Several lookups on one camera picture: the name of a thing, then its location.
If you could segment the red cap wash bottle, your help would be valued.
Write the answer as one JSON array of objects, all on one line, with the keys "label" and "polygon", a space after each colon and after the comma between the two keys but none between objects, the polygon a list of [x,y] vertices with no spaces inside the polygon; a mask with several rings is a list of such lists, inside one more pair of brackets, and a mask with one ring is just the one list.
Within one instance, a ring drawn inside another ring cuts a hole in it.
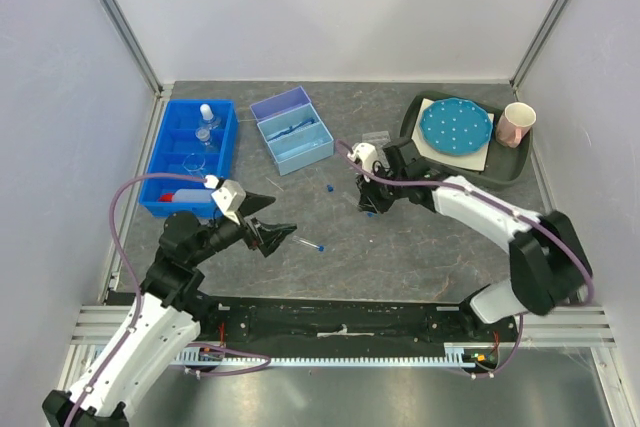
[{"label": "red cap wash bottle", "polygon": [[164,203],[197,203],[207,204],[212,202],[210,189],[178,189],[175,192],[162,194],[158,201]]}]

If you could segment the glass funnel dish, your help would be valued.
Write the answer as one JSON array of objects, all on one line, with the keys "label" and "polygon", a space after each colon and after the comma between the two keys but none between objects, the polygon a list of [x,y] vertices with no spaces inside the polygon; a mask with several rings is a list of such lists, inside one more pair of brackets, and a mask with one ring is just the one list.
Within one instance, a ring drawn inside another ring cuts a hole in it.
[{"label": "glass funnel dish", "polygon": [[210,173],[207,157],[203,153],[191,153],[187,155],[182,166],[185,171],[193,177],[205,178]]}]

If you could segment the glass stirring pipette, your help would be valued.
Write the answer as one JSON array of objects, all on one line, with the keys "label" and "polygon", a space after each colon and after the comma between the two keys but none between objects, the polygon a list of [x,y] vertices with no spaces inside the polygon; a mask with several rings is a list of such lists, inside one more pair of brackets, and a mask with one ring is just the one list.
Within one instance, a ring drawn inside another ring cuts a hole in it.
[{"label": "glass stirring pipette", "polygon": [[316,146],[323,145],[325,140],[322,137],[291,137],[285,138],[279,144],[279,148],[285,152],[289,150],[308,150]]}]

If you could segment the blue safety glasses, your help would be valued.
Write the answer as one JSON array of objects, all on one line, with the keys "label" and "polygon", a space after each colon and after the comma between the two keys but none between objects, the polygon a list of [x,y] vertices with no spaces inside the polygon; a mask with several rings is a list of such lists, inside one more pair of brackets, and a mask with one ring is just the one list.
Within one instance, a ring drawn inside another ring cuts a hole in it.
[{"label": "blue safety glasses", "polygon": [[296,125],[291,125],[291,126],[287,127],[286,129],[283,129],[282,131],[278,132],[277,134],[274,134],[273,136],[271,136],[268,139],[268,141],[269,142],[275,141],[275,140],[277,140],[277,139],[279,139],[281,137],[287,136],[287,135],[289,135],[289,134],[291,134],[291,133],[293,133],[293,132],[295,132],[295,131],[303,128],[303,127],[306,127],[306,126],[309,126],[309,125],[313,125],[315,123],[316,123],[316,120],[314,118],[305,119],[305,120],[299,122]]}]

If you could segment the small glass beaker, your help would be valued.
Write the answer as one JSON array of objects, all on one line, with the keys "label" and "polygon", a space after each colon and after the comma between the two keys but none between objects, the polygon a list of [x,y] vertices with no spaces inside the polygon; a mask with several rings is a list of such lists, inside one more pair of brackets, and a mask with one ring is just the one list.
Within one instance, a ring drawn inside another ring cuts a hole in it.
[{"label": "small glass beaker", "polygon": [[200,127],[195,131],[195,137],[202,145],[202,148],[206,153],[218,153],[219,148],[214,141],[212,132],[209,128]]}]

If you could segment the clear flask white cap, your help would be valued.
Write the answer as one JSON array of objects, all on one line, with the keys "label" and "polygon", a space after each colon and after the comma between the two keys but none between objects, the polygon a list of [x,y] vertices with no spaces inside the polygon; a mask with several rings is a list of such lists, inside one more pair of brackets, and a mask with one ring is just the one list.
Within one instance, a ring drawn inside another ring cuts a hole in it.
[{"label": "clear flask white cap", "polygon": [[220,127],[222,119],[218,114],[214,112],[209,104],[201,104],[199,110],[201,114],[200,124],[202,128],[214,130]]}]

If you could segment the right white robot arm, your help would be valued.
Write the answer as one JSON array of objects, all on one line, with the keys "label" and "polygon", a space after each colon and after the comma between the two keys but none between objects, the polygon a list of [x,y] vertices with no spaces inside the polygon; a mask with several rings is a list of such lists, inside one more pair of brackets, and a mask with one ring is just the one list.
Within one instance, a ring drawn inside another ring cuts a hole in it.
[{"label": "right white robot arm", "polygon": [[461,222],[508,255],[508,278],[464,301],[457,324],[465,338],[481,340],[494,323],[516,314],[545,316],[580,289],[593,298],[592,268],[567,215],[522,209],[463,176],[436,172],[409,138],[389,142],[382,150],[361,142],[346,157],[358,173],[361,210],[385,213],[406,199]]}]

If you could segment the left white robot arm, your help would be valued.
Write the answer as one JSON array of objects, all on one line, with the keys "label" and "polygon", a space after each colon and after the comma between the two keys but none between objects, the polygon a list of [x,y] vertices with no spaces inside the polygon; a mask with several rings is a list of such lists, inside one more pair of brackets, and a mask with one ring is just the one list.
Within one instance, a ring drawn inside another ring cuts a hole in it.
[{"label": "left white robot arm", "polygon": [[237,242],[271,255],[296,230],[265,224],[255,212],[274,198],[249,193],[234,219],[206,223],[179,211],[166,218],[154,261],[125,320],[85,374],[67,390],[53,390],[42,409],[51,426],[126,426],[175,357],[219,329],[218,314],[198,288],[198,266]]}]

